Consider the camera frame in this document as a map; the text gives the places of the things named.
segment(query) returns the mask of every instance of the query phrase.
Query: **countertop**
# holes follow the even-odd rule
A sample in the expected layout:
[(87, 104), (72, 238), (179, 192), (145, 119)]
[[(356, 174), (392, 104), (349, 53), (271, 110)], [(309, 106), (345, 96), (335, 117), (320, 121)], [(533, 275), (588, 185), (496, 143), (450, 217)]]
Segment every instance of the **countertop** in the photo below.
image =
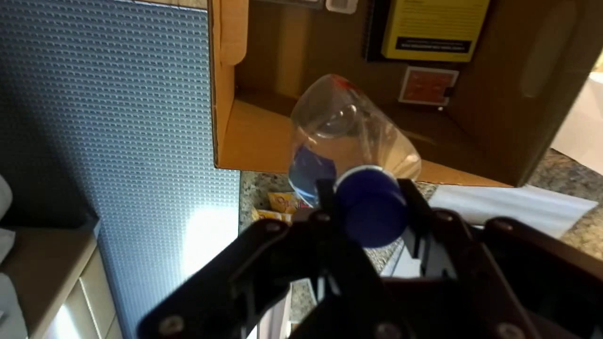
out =
[[(599, 206), (577, 223), (562, 241), (603, 260), (603, 175), (580, 166), (562, 153), (548, 151), (533, 172), (530, 185), (599, 202)], [(428, 183), (416, 183), (416, 187), (426, 198), (430, 198), (437, 189), (437, 185)], [(253, 207), (270, 207), (268, 192), (290, 192), (286, 177), (253, 172), (241, 174), (241, 228), (251, 224)], [(377, 271), (384, 268), (396, 245), (398, 241), (383, 249), (367, 251)], [(292, 287), (292, 322), (300, 322), (311, 311), (311, 298), (307, 294), (309, 290), (305, 285)]]

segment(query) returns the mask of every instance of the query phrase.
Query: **yellow label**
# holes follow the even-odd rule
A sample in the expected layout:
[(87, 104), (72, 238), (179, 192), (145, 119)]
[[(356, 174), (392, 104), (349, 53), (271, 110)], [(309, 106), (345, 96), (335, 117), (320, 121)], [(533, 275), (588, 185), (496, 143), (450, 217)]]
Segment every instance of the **yellow label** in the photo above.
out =
[(383, 55), (469, 62), (490, 0), (392, 0)]

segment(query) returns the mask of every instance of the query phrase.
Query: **bottle cap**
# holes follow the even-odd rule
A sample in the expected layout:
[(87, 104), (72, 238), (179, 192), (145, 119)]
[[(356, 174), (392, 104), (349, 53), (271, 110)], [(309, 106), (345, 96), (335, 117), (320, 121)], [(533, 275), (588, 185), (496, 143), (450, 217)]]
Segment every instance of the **bottle cap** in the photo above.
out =
[(335, 179), (335, 175), (335, 164), (330, 158), (319, 157), (305, 145), (300, 145), (288, 170), (288, 183), (307, 206), (317, 207), (317, 181)]
[(384, 247), (407, 226), (398, 183), (377, 166), (347, 172), (335, 185), (335, 204), (345, 234), (362, 247)]

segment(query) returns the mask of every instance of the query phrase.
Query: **blue pegboard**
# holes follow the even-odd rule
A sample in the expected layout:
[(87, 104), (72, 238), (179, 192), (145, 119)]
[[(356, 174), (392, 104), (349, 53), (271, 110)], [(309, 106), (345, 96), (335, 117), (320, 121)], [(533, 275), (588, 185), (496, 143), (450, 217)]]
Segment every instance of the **blue pegboard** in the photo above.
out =
[(239, 174), (213, 166), (207, 23), (143, 4), (0, 2), (0, 81), (98, 213), (128, 337), (237, 228)]

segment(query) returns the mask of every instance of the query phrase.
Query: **cardboard box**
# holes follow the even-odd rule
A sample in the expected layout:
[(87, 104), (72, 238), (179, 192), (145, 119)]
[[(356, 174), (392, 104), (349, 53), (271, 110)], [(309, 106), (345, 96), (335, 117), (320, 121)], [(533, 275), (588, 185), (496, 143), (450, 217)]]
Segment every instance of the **cardboard box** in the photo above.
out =
[(601, 0), (492, 2), (445, 111), (396, 104), (405, 62), (362, 59), (354, 15), (211, 0), (219, 168), (285, 174), (296, 98), (324, 74), (349, 77), (411, 138), (420, 179), (522, 185), (548, 149), (603, 45)]

